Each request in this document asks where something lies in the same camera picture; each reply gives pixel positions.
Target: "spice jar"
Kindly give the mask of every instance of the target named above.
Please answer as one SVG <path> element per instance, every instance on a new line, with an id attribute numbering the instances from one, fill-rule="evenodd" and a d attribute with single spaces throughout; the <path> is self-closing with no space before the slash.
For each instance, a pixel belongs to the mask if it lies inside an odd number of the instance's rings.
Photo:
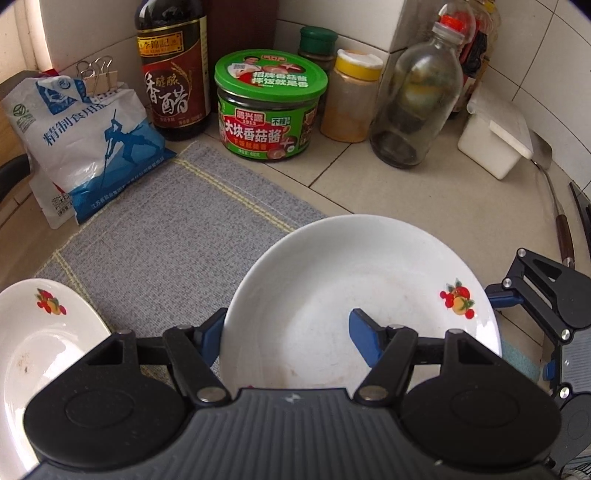
<path id="1" fill-rule="evenodd" d="M 339 142 L 365 140 L 374 116 L 384 62 L 373 54 L 339 50 L 330 74 L 320 132 Z"/>
<path id="2" fill-rule="evenodd" d="M 316 63 L 327 75 L 330 75 L 335 64 L 335 42 L 339 38 L 337 32 L 321 27 L 302 27 L 300 29 L 300 48 L 297 54 Z M 318 102 L 318 113 L 324 112 L 326 94 Z"/>

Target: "white plate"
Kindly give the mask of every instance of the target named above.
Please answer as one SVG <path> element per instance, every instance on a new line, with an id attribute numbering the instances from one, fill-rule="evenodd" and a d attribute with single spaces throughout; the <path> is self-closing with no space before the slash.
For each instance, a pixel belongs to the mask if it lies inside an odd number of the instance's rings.
<path id="1" fill-rule="evenodd" d="M 440 296 L 456 279 L 469 290 L 471 319 Z M 353 394 L 369 372 L 349 338 L 354 308 L 382 326 L 402 324 L 423 336 L 460 328 L 501 354 L 491 304 L 450 248 L 398 220 L 345 215 L 287 235 L 247 273 L 224 324 L 222 381 L 232 394 L 249 385 L 346 387 Z M 411 386 L 438 372 L 416 367 Z"/>
<path id="2" fill-rule="evenodd" d="M 22 428 L 29 401 L 110 334 L 92 307 L 58 282 L 32 278 L 0 293 L 0 480 L 17 480 L 38 463 Z"/>

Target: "tile countertop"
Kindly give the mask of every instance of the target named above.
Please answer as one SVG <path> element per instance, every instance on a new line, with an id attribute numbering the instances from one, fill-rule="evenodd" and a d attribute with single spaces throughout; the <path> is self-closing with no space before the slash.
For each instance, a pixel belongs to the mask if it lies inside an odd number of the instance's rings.
<path id="1" fill-rule="evenodd" d="M 255 163 L 227 152 L 212 120 L 199 140 L 327 215 L 371 213 L 424 229 L 452 248 L 483 286 L 503 279 L 519 247 L 560 261 L 552 200 L 542 173 L 522 159 L 503 181 L 495 179 L 457 149 L 465 119 L 448 122 L 425 161 L 412 170 L 384 164 L 367 142 L 342 144 L 318 131 L 302 155 L 281 163 Z M 170 147 L 181 153 L 191 142 Z M 577 269 L 591 275 L 570 179 L 554 163 L 549 173 L 569 219 Z M 30 196 L 0 228 L 0 289 L 32 276 L 77 229 L 71 219 L 50 230 Z M 544 343 L 540 328 L 520 307 L 501 313 L 497 320 L 504 338 L 538 363 Z"/>

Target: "yellow lid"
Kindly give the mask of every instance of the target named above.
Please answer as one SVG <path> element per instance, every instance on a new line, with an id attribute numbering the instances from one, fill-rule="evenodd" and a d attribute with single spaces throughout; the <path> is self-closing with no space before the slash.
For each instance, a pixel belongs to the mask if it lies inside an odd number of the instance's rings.
<path id="1" fill-rule="evenodd" d="M 350 77 L 373 82 L 379 80 L 384 61 L 371 53 L 354 50 L 339 50 L 335 68 Z"/>

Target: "green jar lid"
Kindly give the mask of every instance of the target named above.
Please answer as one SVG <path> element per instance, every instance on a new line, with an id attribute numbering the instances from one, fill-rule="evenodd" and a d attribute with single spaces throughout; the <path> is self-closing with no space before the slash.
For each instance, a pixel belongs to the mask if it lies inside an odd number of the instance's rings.
<path id="1" fill-rule="evenodd" d="M 337 32 L 321 27 L 302 27 L 300 50 L 316 55 L 334 55 Z"/>
<path id="2" fill-rule="evenodd" d="M 320 97 L 328 78 L 318 65 L 277 50 L 242 50 L 216 63 L 215 81 L 234 95 L 267 102 L 305 102 Z"/>

